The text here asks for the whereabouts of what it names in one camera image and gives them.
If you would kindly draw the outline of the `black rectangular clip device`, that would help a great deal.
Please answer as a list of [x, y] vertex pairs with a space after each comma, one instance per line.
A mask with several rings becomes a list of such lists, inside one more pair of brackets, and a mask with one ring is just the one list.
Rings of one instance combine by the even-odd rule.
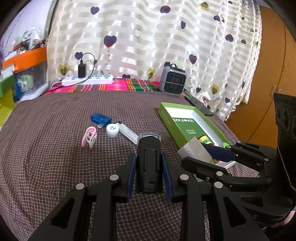
[[135, 190], [140, 194], [163, 192], [161, 138], [155, 133], [138, 136]]

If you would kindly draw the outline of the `silver lighter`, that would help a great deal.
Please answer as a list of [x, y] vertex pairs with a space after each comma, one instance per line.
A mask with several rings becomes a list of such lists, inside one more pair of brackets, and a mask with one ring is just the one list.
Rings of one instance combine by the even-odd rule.
[[116, 123], [116, 125], [119, 128], [119, 133], [122, 134], [126, 139], [128, 139], [136, 146], [138, 141], [138, 135], [123, 123]]

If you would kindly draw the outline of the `pink green cable winder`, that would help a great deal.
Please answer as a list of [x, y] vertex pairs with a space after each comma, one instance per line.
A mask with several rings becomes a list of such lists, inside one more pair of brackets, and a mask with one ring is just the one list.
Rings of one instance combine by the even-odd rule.
[[86, 147], [88, 145], [89, 148], [92, 149], [94, 147], [95, 142], [96, 142], [96, 138], [97, 138], [97, 129], [93, 126], [90, 126], [86, 130], [86, 132], [82, 138], [81, 146]]

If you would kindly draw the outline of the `small white round case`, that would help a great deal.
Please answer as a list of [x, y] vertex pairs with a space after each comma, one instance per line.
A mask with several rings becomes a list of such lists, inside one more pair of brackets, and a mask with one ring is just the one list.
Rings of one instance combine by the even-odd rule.
[[110, 123], [106, 126], [106, 135], [110, 138], [117, 137], [119, 134], [119, 126], [114, 123]]

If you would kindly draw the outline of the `blue USB adapter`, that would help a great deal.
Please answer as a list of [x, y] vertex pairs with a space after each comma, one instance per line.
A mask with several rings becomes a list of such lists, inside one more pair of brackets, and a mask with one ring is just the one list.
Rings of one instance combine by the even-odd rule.
[[97, 124], [98, 128], [105, 128], [109, 124], [111, 124], [111, 118], [100, 113], [94, 113], [93, 115], [91, 115], [91, 121]]

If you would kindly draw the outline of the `white translucent card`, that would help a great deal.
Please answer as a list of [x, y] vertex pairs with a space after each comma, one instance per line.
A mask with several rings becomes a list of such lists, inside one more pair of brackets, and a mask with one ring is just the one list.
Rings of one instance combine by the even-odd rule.
[[212, 156], [196, 137], [193, 137], [187, 144], [180, 148], [177, 154], [181, 159], [190, 157], [207, 163], [210, 163], [212, 160]]

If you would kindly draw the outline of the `brown bottle red cap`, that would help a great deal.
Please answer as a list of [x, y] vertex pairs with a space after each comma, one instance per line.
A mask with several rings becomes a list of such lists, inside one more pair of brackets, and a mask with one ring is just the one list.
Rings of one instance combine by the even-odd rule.
[[199, 140], [200, 143], [203, 143], [203, 144], [207, 144], [207, 145], [212, 145], [213, 144], [211, 139], [209, 137], [207, 137], [206, 135], [201, 136], [198, 140]]

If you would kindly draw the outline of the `wooden cabinet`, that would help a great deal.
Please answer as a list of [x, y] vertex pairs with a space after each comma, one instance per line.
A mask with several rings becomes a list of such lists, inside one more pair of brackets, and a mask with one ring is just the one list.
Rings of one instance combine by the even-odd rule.
[[295, 95], [295, 40], [272, 9], [261, 7], [262, 41], [249, 102], [225, 122], [242, 142], [276, 147], [274, 93]]

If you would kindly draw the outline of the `green and white cardboard box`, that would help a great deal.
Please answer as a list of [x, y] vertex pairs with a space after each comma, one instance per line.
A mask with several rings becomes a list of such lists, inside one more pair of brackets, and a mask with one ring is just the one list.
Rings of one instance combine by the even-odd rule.
[[[230, 144], [229, 140], [203, 115], [196, 107], [162, 102], [158, 114], [170, 132], [178, 148], [182, 148], [193, 137], [199, 139], [206, 135], [211, 139], [214, 146], [223, 147], [223, 142]], [[210, 164], [223, 168], [230, 168], [236, 162], [215, 162], [211, 160]]]

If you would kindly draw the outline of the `black smartphone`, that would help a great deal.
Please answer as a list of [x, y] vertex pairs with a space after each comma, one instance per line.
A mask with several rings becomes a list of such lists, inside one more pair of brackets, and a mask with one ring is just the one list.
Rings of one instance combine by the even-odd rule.
[[185, 95], [185, 99], [194, 107], [196, 107], [201, 113], [203, 113], [204, 116], [212, 116], [213, 113], [204, 106], [204, 104], [200, 101], [198, 101], [193, 96], [187, 94]]

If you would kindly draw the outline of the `brown checked tablecloth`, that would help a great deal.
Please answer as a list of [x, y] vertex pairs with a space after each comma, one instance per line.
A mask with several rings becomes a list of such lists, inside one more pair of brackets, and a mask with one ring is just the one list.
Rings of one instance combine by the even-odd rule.
[[161, 103], [188, 105], [160, 92], [51, 93], [19, 103], [1, 128], [1, 216], [17, 240], [28, 240], [78, 183], [93, 185], [115, 173], [135, 146], [99, 130], [93, 149], [82, 147], [94, 113], [137, 134], [156, 133], [173, 163], [178, 147], [158, 115]]

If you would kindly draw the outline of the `grey mini fan heater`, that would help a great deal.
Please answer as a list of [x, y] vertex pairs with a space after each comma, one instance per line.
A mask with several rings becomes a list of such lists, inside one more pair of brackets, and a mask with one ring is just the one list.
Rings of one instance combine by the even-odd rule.
[[176, 64], [170, 64], [164, 67], [159, 84], [160, 92], [180, 95], [185, 86], [187, 73], [185, 70], [177, 67]]

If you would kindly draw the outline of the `colourful striped cloth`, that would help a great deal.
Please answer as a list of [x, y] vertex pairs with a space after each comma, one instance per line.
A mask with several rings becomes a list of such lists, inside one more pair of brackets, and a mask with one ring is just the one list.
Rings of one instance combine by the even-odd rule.
[[159, 91], [159, 82], [139, 79], [116, 79], [112, 84], [99, 84], [99, 85], [74, 85], [71, 87], [60, 87], [58, 84], [52, 87], [45, 95], [50, 93], [73, 93], [84, 91], [132, 91], [132, 92], [156, 92]]

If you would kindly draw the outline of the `white blue power strip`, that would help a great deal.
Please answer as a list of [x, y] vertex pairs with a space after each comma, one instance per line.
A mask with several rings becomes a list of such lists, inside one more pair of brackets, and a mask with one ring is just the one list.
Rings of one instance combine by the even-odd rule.
[[90, 78], [86, 76], [85, 78], [78, 78], [77, 76], [67, 76], [65, 77], [61, 84], [63, 86], [70, 85], [100, 85], [100, 84], [112, 84], [112, 75], [92, 75]]

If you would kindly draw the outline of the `green yellow box stack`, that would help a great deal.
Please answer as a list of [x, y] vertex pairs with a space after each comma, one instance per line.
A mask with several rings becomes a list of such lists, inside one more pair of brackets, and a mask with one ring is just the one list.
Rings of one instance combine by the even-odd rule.
[[1, 70], [1, 82], [0, 82], [1, 128], [15, 107], [14, 100], [13, 100], [13, 87], [15, 85], [14, 71], [15, 71], [15, 66], [13, 64], [8, 65]]

